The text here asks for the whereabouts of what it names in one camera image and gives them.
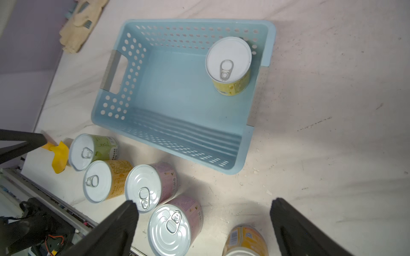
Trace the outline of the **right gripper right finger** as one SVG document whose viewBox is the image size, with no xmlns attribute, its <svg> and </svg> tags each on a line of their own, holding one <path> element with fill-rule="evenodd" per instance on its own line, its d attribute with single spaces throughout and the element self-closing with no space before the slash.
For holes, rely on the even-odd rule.
<svg viewBox="0 0 410 256">
<path fill-rule="evenodd" d="M 270 217 L 283 256 L 350 256 L 283 198 L 272 201 Z"/>
</svg>

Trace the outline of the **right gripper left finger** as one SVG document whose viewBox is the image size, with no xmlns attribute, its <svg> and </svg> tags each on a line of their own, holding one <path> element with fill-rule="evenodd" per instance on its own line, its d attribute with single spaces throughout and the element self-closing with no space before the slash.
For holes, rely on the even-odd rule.
<svg viewBox="0 0 410 256">
<path fill-rule="evenodd" d="M 128 256 L 135 235 L 139 212 L 136 203 L 125 201 L 86 237 L 63 256 Z"/>
</svg>

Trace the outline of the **pink label can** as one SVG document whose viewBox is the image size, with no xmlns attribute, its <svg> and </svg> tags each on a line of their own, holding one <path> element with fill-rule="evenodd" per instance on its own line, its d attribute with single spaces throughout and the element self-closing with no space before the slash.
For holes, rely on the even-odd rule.
<svg viewBox="0 0 410 256">
<path fill-rule="evenodd" d="M 127 176 L 125 196 L 137 205 L 141 214 L 153 211 L 172 199 L 178 190 L 178 173 L 166 162 L 141 164 Z"/>
<path fill-rule="evenodd" d="M 179 195 L 151 215 L 149 245 L 156 256 L 185 256 L 203 225 L 200 203 L 192 197 Z"/>
</svg>

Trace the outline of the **orange label can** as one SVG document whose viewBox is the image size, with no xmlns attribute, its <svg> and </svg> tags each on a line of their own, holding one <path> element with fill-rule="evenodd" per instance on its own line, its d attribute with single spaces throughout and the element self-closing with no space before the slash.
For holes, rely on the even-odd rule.
<svg viewBox="0 0 410 256">
<path fill-rule="evenodd" d="M 85 171 L 83 192 L 91 203 L 100 203 L 124 194 L 133 165 L 125 160 L 94 161 Z"/>
</svg>

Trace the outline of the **light blue plastic basket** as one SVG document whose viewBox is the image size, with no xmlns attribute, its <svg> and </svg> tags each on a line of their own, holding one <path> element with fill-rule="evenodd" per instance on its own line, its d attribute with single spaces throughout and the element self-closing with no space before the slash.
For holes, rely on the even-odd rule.
<svg viewBox="0 0 410 256">
<path fill-rule="evenodd" d="M 96 125 L 226 175 L 239 173 L 254 132 L 276 36 L 266 20 L 135 19 L 112 50 L 92 110 Z M 250 83 L 217 92 L 206 55 L 220 39 L 251 49 Z"/>
</svg>

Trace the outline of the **yellow label can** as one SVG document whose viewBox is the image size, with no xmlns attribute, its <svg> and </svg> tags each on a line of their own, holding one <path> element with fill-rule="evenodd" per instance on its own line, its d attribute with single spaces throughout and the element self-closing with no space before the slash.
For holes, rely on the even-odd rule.
<svg viewBox="0 0 410 256">
<path fill-rule="evenodd" d="M 206 71 L 215 89 L 225 96 L 240 94 L 250 82 L 252 52 L 239 37 L 218 40 L 206 55 Z"/>
</svg>

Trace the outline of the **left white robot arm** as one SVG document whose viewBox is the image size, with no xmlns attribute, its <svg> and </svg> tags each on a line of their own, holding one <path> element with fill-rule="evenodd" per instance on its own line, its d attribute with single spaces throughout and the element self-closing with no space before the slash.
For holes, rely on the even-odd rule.
<svg viewBox="0 0 410 256">
<path fill-rule="evenodd" d="M 1 129 L 1 141 L 19 142 L 18 144 L 1 147 L 1 164 L 16 157 L 20 157 L 32 150 L 40 148 L 48 143 L 41 133 L 12 131 Z"/>
</svg>

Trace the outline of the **upside-down orange can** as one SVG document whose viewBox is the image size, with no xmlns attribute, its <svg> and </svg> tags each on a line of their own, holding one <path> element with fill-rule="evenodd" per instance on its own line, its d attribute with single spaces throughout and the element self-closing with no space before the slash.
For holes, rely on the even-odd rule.
<svg viewBox="0 0 410 256">
<path fill-rule="evenodd" d="M 222 256 L 268 256 L 263 236 L 249 225 L 235 226 L 227 237 Z"/>
</svg>

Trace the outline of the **green label can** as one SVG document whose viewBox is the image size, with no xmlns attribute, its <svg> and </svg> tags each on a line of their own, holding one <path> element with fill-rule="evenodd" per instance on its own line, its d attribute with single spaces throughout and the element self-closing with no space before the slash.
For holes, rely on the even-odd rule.
<svg viewBox="0 0 410 256">
<path fill-rule="evenodd" d="M 118 160 L 119 144 L 113 137 L 80 134 L 69 148 L 69 164 L 76 171 L 84 171 L 94 161 Z"/>
</svg>

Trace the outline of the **yellow plastic scoop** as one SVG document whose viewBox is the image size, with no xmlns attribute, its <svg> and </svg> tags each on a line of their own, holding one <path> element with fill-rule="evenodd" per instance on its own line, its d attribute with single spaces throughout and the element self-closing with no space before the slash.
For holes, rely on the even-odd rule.
<svg viewBox="0 0 410 256">
<path fill-rule="evenodd" d="M 68 163 L 69 159 L 69 148 L 63 141 L 59 145 L 54 145 L 53 143 L 47 143 L 42 148 L 54 153 L 54 158 L 52 160 L 52 168 L 56 174 L 62 173 Z"/>
</svg>

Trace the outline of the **beige work glove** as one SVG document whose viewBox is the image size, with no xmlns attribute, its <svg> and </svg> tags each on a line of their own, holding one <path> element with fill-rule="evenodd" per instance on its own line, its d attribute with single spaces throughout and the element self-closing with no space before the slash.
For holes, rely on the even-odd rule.
<svg viewBox="0 0 410 256">
<path fill-rule="evenodd" d="M 96 26 L 109 0 L 78 1 L 71 17 L 59 32 L 60 43 L 67 53 L 77 53 Z"/>
</svg>

